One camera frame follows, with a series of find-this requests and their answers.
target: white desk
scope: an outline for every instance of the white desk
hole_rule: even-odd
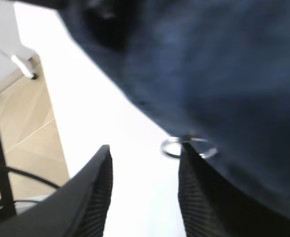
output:
[[[41,58],[70,175],[110,145],[114,186],[104,236],[184,237],[179,163],[160,153],[167,134],[82,52],[55,11],[14,7],[22,43]]]

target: beige tile floor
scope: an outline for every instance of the beige tile floor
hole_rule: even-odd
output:
[[[0,93],[0,134],[7,165],[59,185],[69,174],[41,66],[38,80],[22,77]],[[47,195],[54,190],[10,174],[15,199]]]

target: dark blue fabric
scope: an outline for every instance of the dark blue fabric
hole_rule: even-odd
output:
[[[290,218],[290,0],[137,1],[121,48],[83,2],[60,15],[129,100],[173,136],[210,140],[217,171]]]

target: metal ring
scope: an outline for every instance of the metal ring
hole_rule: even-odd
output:
[[[169,137],[167,140],[165,140],[164,142],[161,143],[160,149],[161,152],[163,154],[165,154],[166,156],[172,157],[172,158],[180,158],[180,156],[169,153],[166,150],[166,147],[172,143],[178,143],[178,144],[182,144],[182,143],[186,143],[186,142],[205,142],[207,143],[208,140],[204,139],[204,138],[198,138],[198,137],[191,137],[191,136],[184,136],[184,137]],[[214,155],[217,154],[217,149],[216,148],[211,148],[203,153],[199,153],[199,155],[204,158],[210,158]]]

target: white wall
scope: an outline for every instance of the white wall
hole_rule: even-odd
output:
[[[13,2],[0,0],[0,49],[9,55],[29,59],[34,52],[24,47],[19,38]],[[16,65],[0,54],[0,81],[10,75]]]

